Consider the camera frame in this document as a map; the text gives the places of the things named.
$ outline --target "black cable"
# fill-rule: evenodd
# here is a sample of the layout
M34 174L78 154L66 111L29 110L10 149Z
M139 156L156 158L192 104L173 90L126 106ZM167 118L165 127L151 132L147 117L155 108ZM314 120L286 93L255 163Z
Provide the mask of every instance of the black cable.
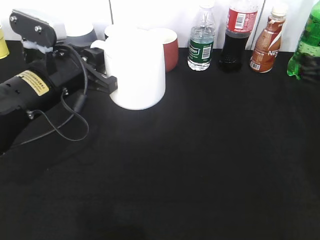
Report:
M59 126L57 126L56 128L57 128L57 129L62 128L64 125L66 125L68 122L70 122L70 120L71 120L74 116L75 116L75 115L69 116L63 123L61 123L61 124L60 124ZM25 144L32 143L32 142L37 141L37 140L39 140L39 139L42 139L42 138L44 138L44 137L46 137L46 136L54 133L55 131L56 131L55 129L52 129L52 130L50 130L50 131L47 131L46 133L43 133L43 134L41 134L41 135L38 135L38 136L36 136L36 137L34 137L34 138L31 138L31 139L29 139L29 140L26 140L26 141L23 141L23 142L14 144L14 145L12 145L11 149L14 149L14 148L16 148L16 147L19 147L19 146L22 146L22 145L25 145Z
M81 65L82 68L82 72L83 72L83 77L84 77L84 89L83 89L83 94L86 95L87 94L87 90L88 90L88 73L87 73L87 69L86 66L83 62L83 59L81 58L81 56L79 55L79 53L74 50L71 46L66 45L66 44L58 44L56 45L57 49L67 49L69 51L72 52L72 54L77 58L78 62Z
M85 65L84 65L83 59L81 58L81 56L79 55L79 53L78 53L76 50L74 50L74 49L73 49L71 46L69 46L69 45L66 45L66 44L58 44L58 45L56 45L56 47L57 47L57 49L67 49L67 50L69 50L69 51L77 58L78 62L79 62L80 65L81 65L82 71L83 71L83 78L84 78L83 95L86 96L87 91L88 91L88 82L89 82L89 81L88 81L88 72L87 72L87 69L86 69L86 67L85 67ZM64 103L63 106L64 106L65 108L66 108L66 106L67 106L68 109L71 110L71 111L69 111L69 110L66 108L66 110L72 114L71 116L69 116L69 117L68 117L63 123L61 123L59 126L54 127L52 130L47 131L47 132L45 132L45 133L43 133L43 134L41 134L41 135L38 135L38 136L36 136L36 137L33 137L33 138L29 139L29 140L26 140L26 141L23 141L23 142L14 144L11 148L13 149L13 148L16 148L16 147L25 145L25 144L32 143L32 142L37 141L37 140L39 140L39 139L42 139L42 138L44 138L44 137L46 137L46 136L48 136L48 135L56 132L56 129L59 130L60 128L62 128L63 126L65 126L65 125L66 125L67 123L69 123L69 122L71 121L71 119L75 116L74 113L80 112L81 108L82 108L83 105L84 105L85 98L82 98L81 100L82 100L82 103L80 103L80 104L77 104L77 101L76 101L75 106L73 107L73 108L75 109L75 111L73 111L73 110L66 104L66 102L65 102L64 99L63 99L62 104ZM81 115L79 115L79 116L86 122L86 124L88 124L87 121L86 121ZM50 125L53 127L52 122L48 119L47 115L44 115L44 117L48 120L48 122L50 123Z

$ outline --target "sticker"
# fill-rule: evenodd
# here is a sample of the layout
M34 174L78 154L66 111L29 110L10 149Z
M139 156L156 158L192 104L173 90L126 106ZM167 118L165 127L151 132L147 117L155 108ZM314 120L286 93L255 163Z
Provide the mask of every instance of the sticker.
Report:
M21 72L17 75L17 77L22 78L27 84L30 85L30 87L33 88L33 90L38 94L38 96L42 96L43 94L46 94L49 92L48 86L45 84L45 82L34 72L30 70L26 70L24 72Z
M189 59L199 64L210 62L213 45L213 42L198 43L190 40Z
M254 29L258 12L243 13L229 9L226 27L232 32L249 33Z

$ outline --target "white cup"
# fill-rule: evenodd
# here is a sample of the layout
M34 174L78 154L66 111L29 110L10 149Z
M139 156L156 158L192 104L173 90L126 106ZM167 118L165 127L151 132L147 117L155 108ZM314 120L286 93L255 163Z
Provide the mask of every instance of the white cup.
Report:
M104 50L106 75L117 78L118 89L110 94L119 106L143 110L157 104L166 91L165 58L162 43L148 31L97 40L91 48Z

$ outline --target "red label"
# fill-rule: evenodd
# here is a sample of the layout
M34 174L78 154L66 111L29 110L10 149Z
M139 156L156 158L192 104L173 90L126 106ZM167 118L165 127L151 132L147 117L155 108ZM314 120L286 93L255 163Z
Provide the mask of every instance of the red label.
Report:
M254 29L258 12L243 13L229 9L226 27L232 32L249 33Z

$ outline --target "brown bottle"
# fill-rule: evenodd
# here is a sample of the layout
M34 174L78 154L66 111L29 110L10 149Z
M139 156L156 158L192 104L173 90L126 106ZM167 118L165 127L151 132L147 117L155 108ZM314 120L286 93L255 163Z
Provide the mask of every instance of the brown bottle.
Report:
M266 28L258 37L250 59L250 67L258 73L269 72L276 61L280 46L282 27L288 5L279 2L272 8Z

